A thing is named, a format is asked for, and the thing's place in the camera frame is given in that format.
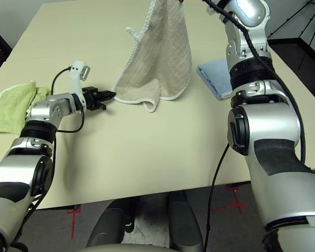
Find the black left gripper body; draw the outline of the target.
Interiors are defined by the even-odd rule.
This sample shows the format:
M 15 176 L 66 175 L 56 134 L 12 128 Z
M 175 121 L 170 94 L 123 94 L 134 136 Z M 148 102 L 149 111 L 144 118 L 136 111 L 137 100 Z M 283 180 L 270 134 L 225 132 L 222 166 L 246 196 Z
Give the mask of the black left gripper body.
M 85 87 L 82 88 L 83 96 L 86 101 L 86 107 L 88 110 L 106 110 L 107 106 L 103 104 L 103 101 L 98 101 L 99 90 L 95 87 Z

